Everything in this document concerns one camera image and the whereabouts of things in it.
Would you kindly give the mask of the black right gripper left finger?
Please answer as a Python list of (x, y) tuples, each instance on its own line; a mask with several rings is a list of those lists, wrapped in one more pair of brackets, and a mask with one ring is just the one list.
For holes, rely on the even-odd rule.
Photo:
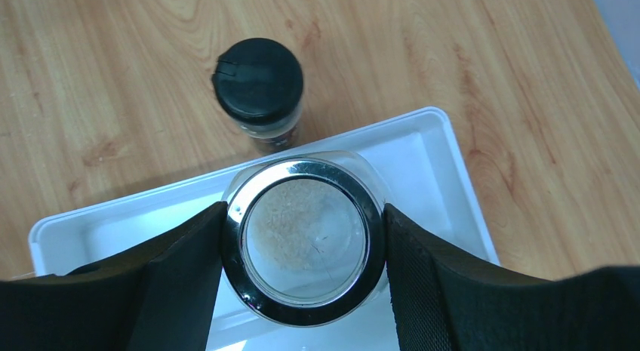
[(203, 350), (221, 278), (217, 202), (63, 276), (1, 283), (3, 350)]

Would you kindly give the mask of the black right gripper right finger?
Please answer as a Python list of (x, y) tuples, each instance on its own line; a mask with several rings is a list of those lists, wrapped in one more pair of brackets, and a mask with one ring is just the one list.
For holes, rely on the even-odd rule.
[(639, 268), (527, 276), (386, 205), (387, 275), (402, 350), (637, 350)]

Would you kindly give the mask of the clear glass jar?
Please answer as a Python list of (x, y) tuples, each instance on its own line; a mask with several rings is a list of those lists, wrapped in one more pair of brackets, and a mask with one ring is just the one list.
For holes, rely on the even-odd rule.
[(253, 313), (309, 328), (337, 321), (388, 285), (383, 207), (389, 187), (341, 150), (250, 166), (223, 194), (221, 259)]

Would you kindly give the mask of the small spice bottle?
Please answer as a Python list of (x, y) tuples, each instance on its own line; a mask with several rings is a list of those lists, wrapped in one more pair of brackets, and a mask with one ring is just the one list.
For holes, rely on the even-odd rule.
[(295, 55), (270, 38), (247, 38), (217, 58), (211, 75), (222, 110), (267, 153), (295, 146), (304, 77)]

